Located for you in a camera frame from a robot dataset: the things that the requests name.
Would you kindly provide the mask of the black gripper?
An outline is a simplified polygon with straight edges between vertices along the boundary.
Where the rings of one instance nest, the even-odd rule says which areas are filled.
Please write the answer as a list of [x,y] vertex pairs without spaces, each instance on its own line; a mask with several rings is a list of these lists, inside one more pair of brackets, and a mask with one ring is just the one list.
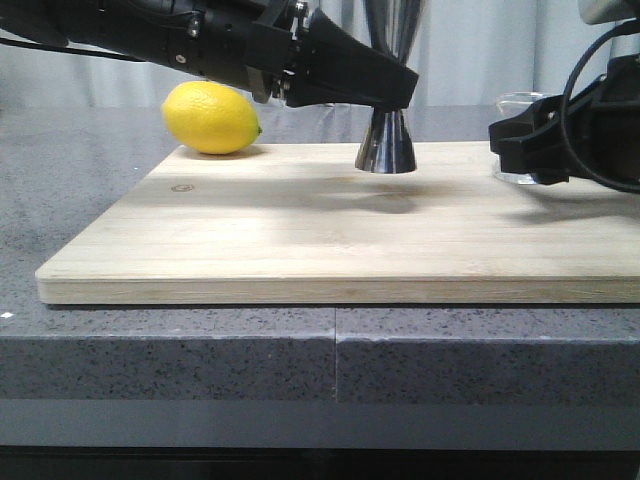
[[[284,77],[304,1],[175,1],[164,46],[177,70],[249,92],[267,102]],[[371,44],[359,42],[315,9],[300,40],[284,98],[290,107],[346,103],[404,109],[419,75],[408,66],[417,7],[367,7]]]
[[591,1],[581,14],[587,23],[621,23],[587,47],[566,81],[564,142],[557,118],[562,97],[550,94],[523,113],[491,124],[490,151],[503,172],[530,174],[539,185],[567,182],[576,168],[581,176],[607,188],[637,193],[639,55],[611,59],[606,72],[581,94],[575,96],[573,90],[584,67],[604,44],[639,32],[639,3]]

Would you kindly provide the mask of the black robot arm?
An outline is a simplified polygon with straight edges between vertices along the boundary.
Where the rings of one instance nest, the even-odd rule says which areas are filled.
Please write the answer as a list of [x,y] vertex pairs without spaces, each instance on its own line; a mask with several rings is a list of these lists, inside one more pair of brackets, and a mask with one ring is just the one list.
[[4,1],[21,45],[108,50],[220,82],[265,103],[409,105],[417,73],[368,47],[304,1]]

